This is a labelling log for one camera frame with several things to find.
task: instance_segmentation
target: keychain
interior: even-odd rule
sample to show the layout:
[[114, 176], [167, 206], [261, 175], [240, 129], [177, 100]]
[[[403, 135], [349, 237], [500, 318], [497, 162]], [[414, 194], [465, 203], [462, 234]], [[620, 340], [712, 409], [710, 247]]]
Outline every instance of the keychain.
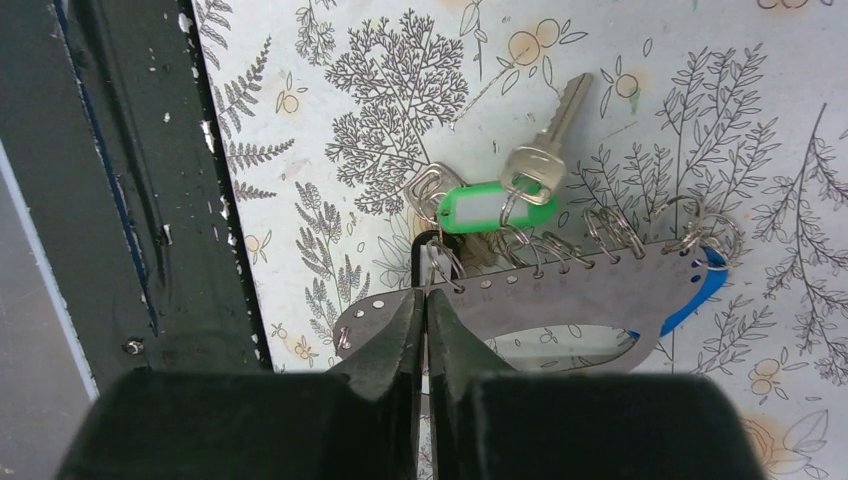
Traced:
[[[533, 191], [541, 188], [538, 184]], [[499, 182], [455, 188], [439, 203], [439, 225], [448, 233], [494, 232], [507, 223], [535, 227], [553, 217], [556, 200], [535, 205], [509, 192]]]

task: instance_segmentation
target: floral wallpaper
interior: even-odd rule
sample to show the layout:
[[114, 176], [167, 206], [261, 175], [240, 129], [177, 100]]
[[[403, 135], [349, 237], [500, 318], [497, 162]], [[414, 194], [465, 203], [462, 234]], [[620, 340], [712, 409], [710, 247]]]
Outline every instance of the floral wallpaper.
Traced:
[[[547, 126], [567, 81], [589, 72], [563, 140], [560, 212], [536, 230], [596, 253], [587, 207], [620, 209], [645, 242], [657, 227], [651, 212], [677, 195], [731, 218], [745, 241], [729, 282], [639, 370], [715, 380], [771, 478], [848, 478], [848, 94], [838, 61], [848, 4], [194, 7], [246, 234], [234, 241], [250, 255], [278, 371], [334, 365], [344, 310], [409, 287], [412, 239], [427, 226], [402, 190], [418, 171], [439, 162], [469, 184], [495, 180], [509, 151]], [[674, 223], [690, 214], [676, 204]], [[731, 247], [727, 225], [708, 226]], [[509, 268], [500, 260], [471, 258], [468, 269]], [[622, 343], [590, 328], [487, 343], [507, 358], [533, 345]], [[422, 435], [419, 471], [429, 478]]]

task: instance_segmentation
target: black door frame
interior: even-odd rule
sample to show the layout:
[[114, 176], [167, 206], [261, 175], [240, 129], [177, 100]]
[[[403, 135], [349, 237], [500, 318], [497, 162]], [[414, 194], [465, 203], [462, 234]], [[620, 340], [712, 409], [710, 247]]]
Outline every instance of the black door frame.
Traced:
[[190, 1], [39, 3], [0, 2], [0, 138], [98, 387], [269, 370]]

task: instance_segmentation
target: blue handle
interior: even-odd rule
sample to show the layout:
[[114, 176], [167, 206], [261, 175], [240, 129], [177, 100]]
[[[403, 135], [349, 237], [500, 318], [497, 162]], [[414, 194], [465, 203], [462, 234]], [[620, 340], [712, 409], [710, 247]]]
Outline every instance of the blue handle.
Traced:
[[[724, 258], [722, 258], [722, 256], [715, 250], [711, 248], [704, 248], [703, 250], [707, 254], [707, 261], [710, 263], [710, 266], [724, 266]], [[693, 262], [692, 266], [697, 267], [698, 265]], [[664, 337], [671, 333], [672, 330], [683, 323], [683, 320], [686, 320], [686, 317], [691, 315], [692, 312], [701, 306], [701, 304], [712, 297], [713, 294], [725, 284], [725, 282], [727, 282], [727, 270], [708, 270], [707, 278], [704, 279], [704, 284], [701, 285], [701, 289], [698, 290], [698, 293], [695, 294], [692, 300], [690, 300], [685, 307], [681, 308], [666, 319], [665, 323], [663, 323], [662, 330], [660, 330], [660, 336]], [[630, 332], [630, 335], [633, 338], [639, 338], [639, 334], [636, 332]]]

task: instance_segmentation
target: key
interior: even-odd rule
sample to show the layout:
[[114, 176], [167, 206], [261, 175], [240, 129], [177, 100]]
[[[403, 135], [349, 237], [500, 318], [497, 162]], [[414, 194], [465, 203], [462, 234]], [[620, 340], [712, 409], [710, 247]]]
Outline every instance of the key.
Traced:
[[[548, 128], [536, 135], [533, 142], [509, 153], [500, 175], [501, 185], [505, 189], [516, 192], [534, 205], [544, 205], [551, 201], [566, 174], [565, 162], [559, 156], [562, 147], [560, 142], [591, 85], [591, 73], [569, 80]], [[540, 188], [535, 191], [521, 190], [518, 184], [523, 183], [521, 180], [525, 178], [533, 180]]]

